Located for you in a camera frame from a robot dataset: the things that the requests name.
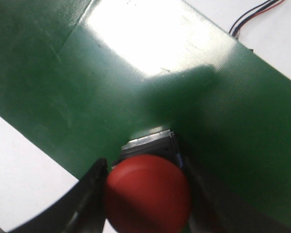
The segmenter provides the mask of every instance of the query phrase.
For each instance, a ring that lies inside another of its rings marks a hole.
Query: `red wire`
[[[285,0],[282,0],[281,2],[275,4],[274,6],[271,6],[270,8],[267,8],[267,9],[265,9],[264,11],[261,11],[261,12],[259,12],[259,13],[256,13],[256,14],[255,14],[251,19],[253,19],[254,17],[256,17],[256,16],[258,16],[258,15],[260,15],[260,14],[263,14],[264,12],[267,12],[267,11],[273,9],[274,7],[277,7],[278,5],[280,5],[281,3],[283,3],[284,1],[285,1]]]

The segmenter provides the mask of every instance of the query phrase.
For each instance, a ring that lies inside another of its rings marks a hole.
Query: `red knob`
[[[107,219],[119,233],[179,233],[191,212],[191,194],[177,166],[143,154],[112,170],[104,204]]]

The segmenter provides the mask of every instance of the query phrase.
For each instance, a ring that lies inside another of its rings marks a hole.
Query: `black wire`
[[[249,12],[251,12],[251,11],[257,9],[257,8],[260,7],[260,6],[265,5],[266,3],[270,2],[270,1],[271,1],[271,0],[267,0],[267,1],[265,1],[264,3],[262,3],[262,4],[260,4],[260,5],[256,6],[256,7],[254,7],[254,8],[252,8],[252,9],[250,9],[249,11],[245,12],[244,14],[242,14],[242,16],[240,16],[240,17],[235,21],[235,23],[233,24],[233,26],[231,27],[231,29],[229,30],[228,33],[231,33],[231,31],[233,30],[233,28],[234,28],[234,26],[236,25],[236,23],[238,23],[238,21],[241,20],[242,17],[244,17],[244,16],[245,16],[246,14],[248,14]]]
[[[255,14],[267,9],[268,7],[270,7],[271,5],[273,5],[275,2],[278,2],[279,0],[272,0],[271,2],[269,2],[268,4],[266,4],[265,6],[261,7],[260,9],[258,9],[257,11],[255,11],[253,14],[249,15],[247,18],[245,18],[242,22],[240,22],[240,24],[238,24],[238,26],[235,28],[232,36],[235,37],[238,33],[238,31],[240,30],[240,28],[247,23]]]

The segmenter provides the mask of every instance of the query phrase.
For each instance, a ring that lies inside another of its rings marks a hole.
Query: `green surface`
[[[0,1],[0,116],[77,178],[170,128],[291,226],[291,81],[183,2],[89,2]]]

